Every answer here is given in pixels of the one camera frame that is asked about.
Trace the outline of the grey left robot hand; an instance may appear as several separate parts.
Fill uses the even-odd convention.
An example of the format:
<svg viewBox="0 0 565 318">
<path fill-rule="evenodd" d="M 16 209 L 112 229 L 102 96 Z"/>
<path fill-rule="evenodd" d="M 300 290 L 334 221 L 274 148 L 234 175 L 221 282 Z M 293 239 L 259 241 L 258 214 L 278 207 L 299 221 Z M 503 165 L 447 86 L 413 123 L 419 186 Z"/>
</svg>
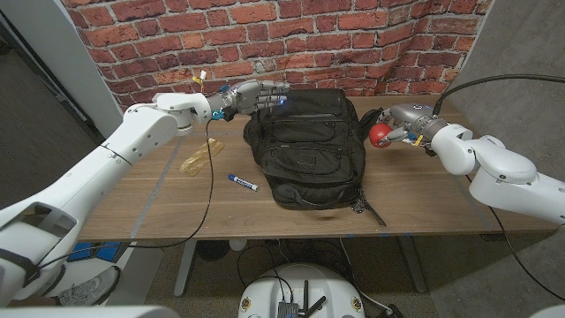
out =
<svg viewBox="0 0 565 318">
<path fill-rule="evenodd" d="M 282 105 L 290 84 L 280 81 L 249 79 L 230 87 L 224 94 L 226 104 L 238 113 L 249 115 L 256 110 Z"/>
</svg>

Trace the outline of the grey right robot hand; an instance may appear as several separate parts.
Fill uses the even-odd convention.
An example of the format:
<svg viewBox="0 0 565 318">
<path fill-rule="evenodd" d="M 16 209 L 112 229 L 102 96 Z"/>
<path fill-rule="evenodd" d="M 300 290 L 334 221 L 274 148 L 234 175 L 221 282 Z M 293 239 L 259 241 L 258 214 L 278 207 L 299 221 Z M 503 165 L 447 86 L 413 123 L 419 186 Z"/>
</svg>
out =
<svg viewBox="0 0 565 318">
<path fill-rule="evenodd" d="M 431 106 L 419 103 L 394 105 L 381 112 L 377 123 L 387 125 L 393 121 L 397 128 L 379 137 L 377 144 L 384 146 L 394 141 L 407 140 L 410 132 L 419 133 L 423 142 L 430 142 L 436 134 L 432 126 L 438 120 L 439 117 L 433 113 Z"/>
</svg>

